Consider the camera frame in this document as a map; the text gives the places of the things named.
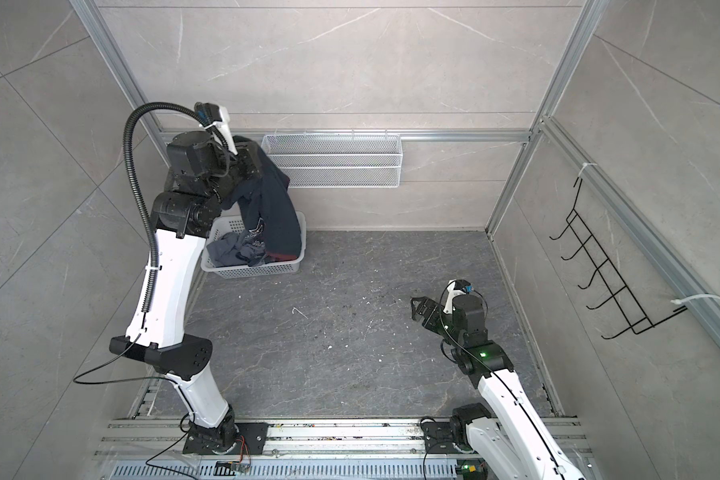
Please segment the navy tank top red trim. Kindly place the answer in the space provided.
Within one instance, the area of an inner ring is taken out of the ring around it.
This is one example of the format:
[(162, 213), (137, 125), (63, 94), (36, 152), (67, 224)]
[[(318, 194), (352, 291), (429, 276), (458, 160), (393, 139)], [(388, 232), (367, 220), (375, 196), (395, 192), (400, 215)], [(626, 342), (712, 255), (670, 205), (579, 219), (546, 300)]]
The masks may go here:
[(290, 178), (265, 154), (255, 141), (235, 135), (235, 146), (241, 156), (247, 155), (260, 163), (261, 176), (239, 183), (231, 193), (222, 197), (222, 208), (239, 206), (248, 230), (259, 223), (264, 249), (275, 261), (296, 260), (302, 250), (301, 228), (288, 193)]

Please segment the small circuit board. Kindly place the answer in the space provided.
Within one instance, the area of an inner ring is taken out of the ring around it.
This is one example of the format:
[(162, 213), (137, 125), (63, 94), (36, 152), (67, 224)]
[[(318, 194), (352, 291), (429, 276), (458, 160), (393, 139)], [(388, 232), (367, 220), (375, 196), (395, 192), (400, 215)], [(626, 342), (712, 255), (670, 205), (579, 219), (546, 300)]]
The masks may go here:
[(251, 464), (233, 461), (217, 461), (214, 465), (213, 475), (218, 477), (236, 476), (250, 471)]

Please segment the white zip tie lower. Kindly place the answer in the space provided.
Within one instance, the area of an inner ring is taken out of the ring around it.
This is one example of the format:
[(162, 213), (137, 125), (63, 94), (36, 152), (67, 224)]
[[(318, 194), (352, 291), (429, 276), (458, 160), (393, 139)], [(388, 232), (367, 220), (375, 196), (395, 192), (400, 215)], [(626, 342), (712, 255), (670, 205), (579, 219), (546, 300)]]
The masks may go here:
[(676, 305), (676, 306), (681, 306), (681, 305), (688, 304), (690, 302), (700, 301), (700, 300), (712, 300), (712, 301), (720, 302), (720, 296), (716, 295), (716, 294), (711, 294), (711, 293), (699, 293), (699, 294), (689, 295), (689, 296), (686, 296), (683, 298), (672, 299), (672, 300), (670, 300), (670, 303), (673, 305)]

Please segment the white zip tie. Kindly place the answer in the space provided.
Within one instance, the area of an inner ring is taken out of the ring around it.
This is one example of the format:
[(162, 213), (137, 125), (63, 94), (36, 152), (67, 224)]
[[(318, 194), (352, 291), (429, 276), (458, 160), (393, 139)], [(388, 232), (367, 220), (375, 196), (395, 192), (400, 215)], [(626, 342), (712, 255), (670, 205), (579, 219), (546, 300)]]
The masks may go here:
[(681, 305), (688, 304), (690, 302), (700, 301), (700, 300), (712, 300), (712, 301), (720, 302), (720, 296), (716, 295), (716, 294), (711, 294), (711, 293), (699, 293), (699, 294), (689, 295), (689, 296), (686, 296), (683, 298), (672, 299), (672, 300), (670, 300), (670, 303), (673, 305), (676, 305), (676, 306), (681, 306)]
[(596, 162), (583, 162), (580, 170), (577, 173), (577, 178), (581, 178), (584, 171), (587, 170), (589, 167), (595, 167), (597, 165), (598, 164)]

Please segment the grey blue tank top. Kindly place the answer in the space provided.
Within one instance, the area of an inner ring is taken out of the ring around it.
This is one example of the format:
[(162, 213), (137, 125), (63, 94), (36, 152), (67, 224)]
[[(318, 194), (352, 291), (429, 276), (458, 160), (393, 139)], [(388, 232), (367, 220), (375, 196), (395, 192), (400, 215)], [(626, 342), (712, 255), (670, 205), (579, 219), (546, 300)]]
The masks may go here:
[(258, 266), (266, 256), (265, 243), (260, 235), (247, 231), (229, 232), (207, 247), (209, 260), (216, 268)]

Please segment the white zip tie upper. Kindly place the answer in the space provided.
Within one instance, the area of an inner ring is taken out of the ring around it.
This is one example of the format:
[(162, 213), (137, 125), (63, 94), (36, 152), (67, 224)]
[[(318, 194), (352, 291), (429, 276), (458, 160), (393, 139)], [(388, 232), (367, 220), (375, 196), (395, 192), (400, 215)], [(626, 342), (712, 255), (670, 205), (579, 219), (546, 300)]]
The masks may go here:
[(577, 178), (581, 178), (584, 171), (587, 170), (589, 167), (595, 167), (597, 165), (598, 164), (596, 162), (583, 162), (580, 170), (577, 173)]

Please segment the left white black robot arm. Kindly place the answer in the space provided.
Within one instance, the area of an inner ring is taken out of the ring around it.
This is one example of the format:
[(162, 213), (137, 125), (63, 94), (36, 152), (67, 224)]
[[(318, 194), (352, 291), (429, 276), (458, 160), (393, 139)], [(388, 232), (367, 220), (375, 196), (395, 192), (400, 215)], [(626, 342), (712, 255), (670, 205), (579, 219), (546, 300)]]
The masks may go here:
[(190, 131), (169, 145), (170, 185), (148, 205), (123, 137), (125, 169), (149, 245), (140, 305), (111, 353), (151, 366), (170, 383), (188, 416), (187, 453), (224, 453), (238, 442), (233, 407), (221, 394), (210, 361), (212, 342), (186, 333), (185, 313), (194, 271), (222, 203), (234, 189), (263, 173), (259, 146), (241, 136), (216, 140)]

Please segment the white plastic laundry basket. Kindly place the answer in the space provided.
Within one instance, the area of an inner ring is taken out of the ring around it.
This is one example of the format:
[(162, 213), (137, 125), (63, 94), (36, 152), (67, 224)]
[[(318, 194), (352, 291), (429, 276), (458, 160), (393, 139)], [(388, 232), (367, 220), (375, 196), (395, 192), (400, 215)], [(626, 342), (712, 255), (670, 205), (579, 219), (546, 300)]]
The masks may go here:
[[(230, 267), (214, 267), (208, 252), (206, 249), (203, 250), (200, 257), (200, 267), (206, 273), (214, 273), (224, 279), (236, 279), (236, 278), (250, 278), (257, 276), (277, 275), (277, 274), (289, 274), (296, 273), (300, 269), (302, 260), (305, 257), (306, 252), (306, 235), (307, 235), (307, 223), (306, 217), (303, 212), (296, 212), (297, 219), (300, 225), (301, 232), (301, 253), (296, 260), (283, 261), (283, 262), (271, 262), (260, 264), (258, 266), (230, 266)], [(206, 245), (209, 245), (212, 241), (216, 241), (223, 235), (231, 232), (239, 233), (244, 230), (244, 222), (241, 216), (222, 216), (217, 218), (210, 230), (210, 236), (206, 241)]]

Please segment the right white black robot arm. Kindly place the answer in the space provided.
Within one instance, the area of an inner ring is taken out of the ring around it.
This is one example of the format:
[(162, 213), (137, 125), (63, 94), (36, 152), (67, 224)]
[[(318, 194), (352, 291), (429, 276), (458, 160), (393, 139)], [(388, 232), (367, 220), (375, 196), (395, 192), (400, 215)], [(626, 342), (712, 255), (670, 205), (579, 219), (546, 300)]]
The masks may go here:
[(482, 398), (453, 410), (446, 443), (478, 454), (498, 479), (583, 479), (528, 399), (508, 355), (489, 338), (481, 296), (456, 291), (444, 305), (428, 297), (410, 304), (412, 319), (450, 347), (450, 358)]

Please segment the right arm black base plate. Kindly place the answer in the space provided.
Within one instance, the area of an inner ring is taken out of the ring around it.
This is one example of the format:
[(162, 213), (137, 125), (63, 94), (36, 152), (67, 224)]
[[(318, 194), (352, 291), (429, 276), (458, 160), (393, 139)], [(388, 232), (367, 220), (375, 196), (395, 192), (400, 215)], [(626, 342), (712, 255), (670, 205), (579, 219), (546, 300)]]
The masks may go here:
[(449, 420), (436, 420), (425, 417), (418, 422), (425, 450), (435, 454), (471, 454), (473, 450), (459, 437)]

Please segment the aluminium mounting rail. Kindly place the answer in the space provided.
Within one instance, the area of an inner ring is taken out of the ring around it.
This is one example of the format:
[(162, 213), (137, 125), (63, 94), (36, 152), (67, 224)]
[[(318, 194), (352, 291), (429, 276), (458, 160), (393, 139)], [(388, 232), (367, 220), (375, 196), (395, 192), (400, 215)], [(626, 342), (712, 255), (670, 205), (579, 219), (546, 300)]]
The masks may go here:
[(263, 453), (184, 454), (187, 436), (174, 418), (114, 420), (93, 447), (92, 458), (159, 460), (417, 458), (426, 453), (419, 419), (244, 419), (269, 424)]

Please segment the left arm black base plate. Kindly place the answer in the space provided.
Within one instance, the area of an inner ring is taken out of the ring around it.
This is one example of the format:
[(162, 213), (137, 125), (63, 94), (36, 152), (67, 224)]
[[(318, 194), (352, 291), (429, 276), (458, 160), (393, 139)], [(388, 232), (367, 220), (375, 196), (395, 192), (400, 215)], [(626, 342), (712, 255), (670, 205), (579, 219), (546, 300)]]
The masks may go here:
[(233, 455), (247, 452), (252, 455), (263, 453), (269, 430), (264, 422), (227, 423), (216, 428), (190, 425), (184, 454)]

